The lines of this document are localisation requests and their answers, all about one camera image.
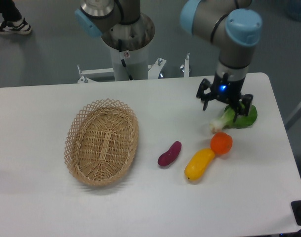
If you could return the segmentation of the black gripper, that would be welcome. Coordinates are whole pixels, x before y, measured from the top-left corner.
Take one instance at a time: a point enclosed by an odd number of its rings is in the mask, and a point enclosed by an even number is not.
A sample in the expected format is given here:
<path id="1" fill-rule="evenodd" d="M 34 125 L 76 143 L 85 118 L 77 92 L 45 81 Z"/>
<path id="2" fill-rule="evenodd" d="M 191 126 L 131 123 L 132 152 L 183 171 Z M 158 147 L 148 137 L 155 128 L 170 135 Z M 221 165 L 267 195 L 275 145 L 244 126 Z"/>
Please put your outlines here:
<path id="1" fill-rule="evenodd" d="M 208 107 L 209 101 L 214 99 L 223 103 L 232 105 L 235 112 L 233 121 L 237 120 L 238 116 L 248 116 L 253 101 L 252 94 L 241 95 L 241 89 L 245 78 L 236 81 L 230 81 L 229 77 L 222 77 L 215 74 L 214 81 L 211 84 L 209 80 L 203 79 L 198 87 L 196 98 L 203 103 L 203 111 Z"/>

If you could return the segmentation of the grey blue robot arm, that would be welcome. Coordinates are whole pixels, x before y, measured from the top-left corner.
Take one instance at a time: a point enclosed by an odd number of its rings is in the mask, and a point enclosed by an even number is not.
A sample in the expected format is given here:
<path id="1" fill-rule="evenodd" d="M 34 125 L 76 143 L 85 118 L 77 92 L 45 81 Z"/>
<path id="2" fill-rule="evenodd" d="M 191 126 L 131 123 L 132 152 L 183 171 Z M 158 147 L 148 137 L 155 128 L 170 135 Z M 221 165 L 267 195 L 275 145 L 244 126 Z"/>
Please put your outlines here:
<path id="1" fill-rule="evenodd" d="M 247 116 L 253 96 L 241 89 L 259 42 L 262 19 L 249 9 L 249 0 L 189 0 L 182 8 L 180 25 L 189 34 L 220 49 L 213 82 L 204 79 L 197 98 L 228 104 L 234 116 Z M 145 49 L 153 40 L 152 20 L 141 12 L 138 0 L 83 0 L 76 19 L 91 37 L 100 37 L 114 54 L 116 80 L 147 79 Z"/>

